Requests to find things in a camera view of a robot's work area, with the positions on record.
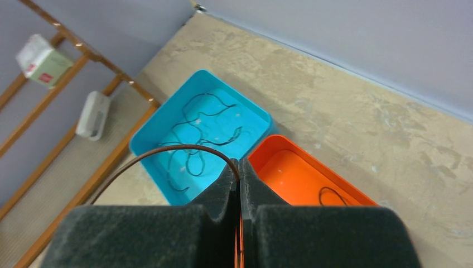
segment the gray wall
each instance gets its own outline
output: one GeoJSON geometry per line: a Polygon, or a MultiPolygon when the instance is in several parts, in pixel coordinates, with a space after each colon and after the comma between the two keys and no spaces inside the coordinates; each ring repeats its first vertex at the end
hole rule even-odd
{"type": "Polygon", "coordinates": [[[473,1],[201,0],[207,11],[473,122],[473,1]]]}
{"type": "MultiPolygon", "coordinates": [[[[131,75],[136,75],[193,13],[187,0],[40,0],[36,3],[131,75]]],[[[55,30],[19,1],[2,2],[0,93],[20,72],[15,54],[29,36],[37,33],[50,39],[55,30]]],[[[79,55],[70,44],[62,48],[73,58],[79,55]]],[[[112,78],[107,68],[89,63],[0,159],[0,205],[72,127],[86,95],[102,90],[112,78]]],[[[46,93],[46,88],[30,82],[10,101],[0,112],[0,142],[46,93]]]]}

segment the orange plastic bin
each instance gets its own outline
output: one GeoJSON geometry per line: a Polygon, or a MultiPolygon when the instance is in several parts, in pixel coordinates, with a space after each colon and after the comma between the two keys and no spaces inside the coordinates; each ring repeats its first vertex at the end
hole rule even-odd
{"type": "Polygon", "coordinates": [[[284,136],[267,137],[248,159],[259,178],[291,205],[320,205],[319,194],[323,205],[344,205],[343,201],[347,205],[376,205],[284,136]]]}

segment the white device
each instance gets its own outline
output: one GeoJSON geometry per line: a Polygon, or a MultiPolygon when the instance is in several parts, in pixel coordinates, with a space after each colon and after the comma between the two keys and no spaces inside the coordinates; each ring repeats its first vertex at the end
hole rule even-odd
{"type": "Polygon", "coordinates": [[[110,98],[104,94],[98,91],[90,92],[80,114],[75,133],[91,141],[99,140],[103,133],[110,102],[110,98]]]}

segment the wire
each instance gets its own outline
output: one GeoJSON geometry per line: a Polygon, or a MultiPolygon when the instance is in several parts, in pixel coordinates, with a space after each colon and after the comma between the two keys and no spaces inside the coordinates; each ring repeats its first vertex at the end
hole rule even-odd
{"type": "Polygon", "coordinates": [[[100,195],[106,190],[106,188],[108,186],[110,186],[110,184],[112,184],[113,181],[115,181],[116,178],[118,178],[118,176],[120,176],[122,173],[124,173],[127,169],[129,169],[131,166],[133,166],[137,162],[147,158],[148,156],[155,155],[155,154],[158,154],[160,152],[175,151],[175,150],[200,150],[200,151],[205,151],[205,152],[209,152],[213,155],[216,155],[216,156],[220,157],[221,159],[223,159],[227,163],[227,165],[231,169],[231,172],[235,176],[236,181],[240,180],[240,175],[238,173],[238,167],[235,164],[233,164],[233,162],[227,156],[225,156],[221,152],[217,151],[216,149],[212,149],[212,148],[209,148],[209,147],[206,147],[206,146],[196,145],[196,144],[169,145],[169,146],[156,148],[156,149],[153,149],[151,151],[147,151],[144,154],[141,154],[141,155],[133,158],[132,160],[130,160],[126,164],[124,164],[121,168],[119,168],[117,171],[115,171],[115,173],[113,173],[109,177],[107,182],[96,193],[96,196],[91,200],[90,203],[91,204],[95,203],[95,201],[97,201],[97,199],[100,197],[100,195]]]}
{"type": "MultiPolygon", "coordinates": [[[[193,128],[195,128],[196,130],[198,130],[199,132],[199,139],[197,140],[197,142],[195,143],[196,145],[204,145],[204,144],[212,144],[212,145],[215,145],[215,146],[224,146],[224,145],[227,145],[227,144],[230,144],[232,142],[234,142],[241,134],[242,134],[242,129],[243,127],[240,126],[240,127],[237,127],[234,132],[233,132],[233,135],[232,137],[230,137],[227,141],[225,142],[214,142],[214,141],[209,141],[207,139],[204,138],[205,136],[205,133],[204,131],[198,127],[198,123],[197,125],[193,124],[194,122],[197,122],[198,119],[200,119],[200,116],[203,114],[205,116],[208,116],[208,117],[213,117],[213,116],[218,116],[220,114],[222,114],[223,112],[225,112],[226,110],[232,108],[232,107],[236,107],[237,104],[226,104],[221,98],[219,98],[217,95],[215,94],[212,94],[212,93],[201,93],[201,94],[197,94],[195,96],[193,96],[191,99],[189,99],[187,101],[186,104],[184,104],[184,106],[182,106],[182,109],[181,109],[181,112],[182,112],[182,115],[184,117],[184,122],[180,122],[180,123],[177,123],[175,124],[174,126],[171,127],[171,133],[176,137],[176,140],[177,141],[170,141],[170,142],[164,142],[164,143],[161,143],[159,144],[158,146],[163,146],[163,145],[169,145],[169,144],[184,144],[181,139],[179,138],[179,136],[177,135],[176,131],[175,131],[175,128],[177,126],[180,126],[180,125],[189,125],[193,128]],[[206,95],[210,95],[210,96],[213,96],[214,98],[216,98],[223,106],[225,106],[224,109],[216,112],[216,113],[205,113],[205,112],[197,112],[197,117],[195,119],[192,119],[192,120],[189,120],[187,115],[186,115],[186,108],[187,106],[189,106],[190,103],[192,103],[192,101],[194,99],[196,99],[197,97],[200,97],[200,96],[206,96],[206,95]]],[[[176,192],[185,192],[187,190],[189,190],[189,187],[185,187],[183,189],[178,189],[176,188],[175,186],[172,185],[172,180],[171,180],[171,174],[170,174],[170,170],[171,170],[171,163],[172,163],[172,158],[174,157],[174,154],[175,152],[173,152],[170,156],[169,156],[169,160],[168,160],[168,163],[167,163],[167,174],[166,174],[166,180],[167,180],[167,183],[169,184],[169,186],[176,192]]],[[[196,151],[196,152],[192,152],[192,151],[189,151],[187,152],[187,158],[186,158],[186,162],[185,162],[185,169],[187,170],[187,172],[191,175],[191,176],[200,176],[204,173],[204,170],[205,170],[205,160],[204,160],[204,156],[202,155],[202,151],[196,151]],[[190,169],[190,160],[191,160],[191,157],[198,154],[198,157],[200,159],[200,161],[202,162],[202,165],[201,165],[201,169],[199,172],[195,173],[193,171],[191,171],[190,169]]]]}
{"type": "Polygon", "coordinates": [[[344,205],[347,205],[345,199],[344,199],[337,191],[333,190],[333,189],[330,188],[330,187],[324,186],[324,187],[320,188],[320,190],[318,191],[318,203],[319,203],[321,206],[323,206],[323,207],[325,206],[325,205],[322,203],[322,192],[323,192],[325,189],[332,191],[334,194],[336,194],[336,195],[340,198],[340,200],[343,202],[344,205]]]}

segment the blue plastic bin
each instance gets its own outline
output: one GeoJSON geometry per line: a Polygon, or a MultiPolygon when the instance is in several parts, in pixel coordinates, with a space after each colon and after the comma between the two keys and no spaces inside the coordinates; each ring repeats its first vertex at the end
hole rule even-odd
{"type": "MultiPolygon", "coordinates": [[[[191,143],[241,159],[276,133],[268,112],[200,70],[138,130],[130,149],[140,155],[165,145],[191,143]]],[[[217,179],[225,161],[207,152],[179,150],[150,156],[141,164],[171,205],[183,205],[217,179]]]]}

